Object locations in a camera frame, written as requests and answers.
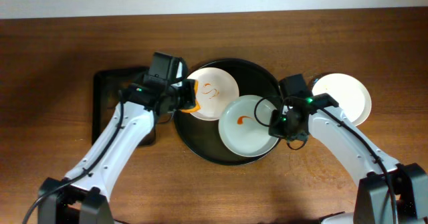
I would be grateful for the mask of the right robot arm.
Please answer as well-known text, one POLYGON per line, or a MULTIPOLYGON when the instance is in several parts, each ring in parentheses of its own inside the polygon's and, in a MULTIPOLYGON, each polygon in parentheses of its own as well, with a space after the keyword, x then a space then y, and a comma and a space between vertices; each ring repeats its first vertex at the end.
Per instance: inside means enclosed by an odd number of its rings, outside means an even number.
POLYGON ((279 110, 268 132, 287 143, 320 141, 358 187, 354 211, 320 218, 320 223, 426 223, 427 173, 403 165, 371 142, 329 94, 313 95, 302 75, 279 82, 279 110))

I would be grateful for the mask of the white plate red smear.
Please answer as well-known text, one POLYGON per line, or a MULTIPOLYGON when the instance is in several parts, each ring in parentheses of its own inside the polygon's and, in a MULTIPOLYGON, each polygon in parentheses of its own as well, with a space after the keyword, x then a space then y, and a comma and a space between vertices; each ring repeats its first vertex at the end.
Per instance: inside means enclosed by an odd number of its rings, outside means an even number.
POLYGON ((313 95, 327 93, 344 110, 346 117, 355 125, 362 124, 370 115, 372 100, 367 88, 347 74, 327 74, 315 81, 313 95))

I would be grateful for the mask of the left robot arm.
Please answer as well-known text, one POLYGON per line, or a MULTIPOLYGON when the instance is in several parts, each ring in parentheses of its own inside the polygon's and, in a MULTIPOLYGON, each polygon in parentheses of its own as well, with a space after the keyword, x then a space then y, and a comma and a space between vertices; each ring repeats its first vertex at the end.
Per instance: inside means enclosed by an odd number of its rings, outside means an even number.
POLYGON ((46 179, 23 222, 115 223, 109 206, 114 185, 130 156, 160 116, 196 110, 197 83, 183 58, 156 52, 148 71, 118 92, 115 111, 84 158, 62 180, 46 179))

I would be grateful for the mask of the round black tray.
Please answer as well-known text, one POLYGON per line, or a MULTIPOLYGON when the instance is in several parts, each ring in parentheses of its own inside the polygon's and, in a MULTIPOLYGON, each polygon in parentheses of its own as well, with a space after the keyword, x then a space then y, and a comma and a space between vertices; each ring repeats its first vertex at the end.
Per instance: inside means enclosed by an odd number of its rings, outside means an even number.
MULTIPOLYGON (((280 94, 277 79, 265 68, 238 58, 225 58, 198 64, 191 68, 192 71, 201 68, 219 68, 231 74, 235 78, 239 94, 256 95, 272 101, 274 106, 279 106, 278 99, 274 96, 280 94)), ((225 166, 239 166, 255 162, 264 157, 244 157, 232 153, 221 140, 218 131, 218 121, 204 121, 190 114, 175 112, 175 128, 182 141, 198 156, 225 166)))

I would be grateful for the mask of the black rectangular tray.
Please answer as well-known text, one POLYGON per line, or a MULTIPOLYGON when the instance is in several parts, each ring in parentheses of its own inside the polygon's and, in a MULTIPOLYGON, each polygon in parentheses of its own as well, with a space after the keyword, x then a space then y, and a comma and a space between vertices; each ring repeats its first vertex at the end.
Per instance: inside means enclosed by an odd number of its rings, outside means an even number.
POLYGON ((118 103, 118 91, 141 79, 148 67, 103 70, 94 75, 92 144, 108 125, 118 103))

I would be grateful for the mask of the orange green sponge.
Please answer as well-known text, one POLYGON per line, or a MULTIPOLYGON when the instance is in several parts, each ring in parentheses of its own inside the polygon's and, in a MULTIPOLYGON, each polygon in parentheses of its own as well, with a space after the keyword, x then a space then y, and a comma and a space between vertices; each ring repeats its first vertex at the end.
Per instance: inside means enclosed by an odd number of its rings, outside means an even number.
POLYGON ((181 86, 181 105, 179 110, 184 113, 197 112, 201 109, 197 101, 196 94, 198 90, 198 81, 193 79, 186 79, 182 81, 181 86))

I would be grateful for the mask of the light grey plate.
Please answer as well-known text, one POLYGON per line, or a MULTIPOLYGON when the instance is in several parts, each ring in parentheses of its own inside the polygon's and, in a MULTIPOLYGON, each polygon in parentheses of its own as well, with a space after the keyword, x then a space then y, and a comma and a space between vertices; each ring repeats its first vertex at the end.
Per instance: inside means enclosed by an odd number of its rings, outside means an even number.
POLYGON ((240 96, 231 102, 219 119, 219 135, 232 153, 257 157, 268 153, 279 139, 266 126, 276 107, 260 96, 240 96))

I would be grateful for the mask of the white plate squiggle stain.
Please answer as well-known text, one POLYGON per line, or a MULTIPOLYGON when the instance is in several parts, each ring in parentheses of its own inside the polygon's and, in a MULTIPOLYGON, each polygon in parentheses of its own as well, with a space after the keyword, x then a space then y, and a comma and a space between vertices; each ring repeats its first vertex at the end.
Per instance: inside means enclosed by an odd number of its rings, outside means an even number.
POLYGON ((225 70, 201 68, 187 78, 197 81, 196 101, 200 109, 191 115, 200 120, 218 120, 227 105, 239 97, 235 78, 225 70))

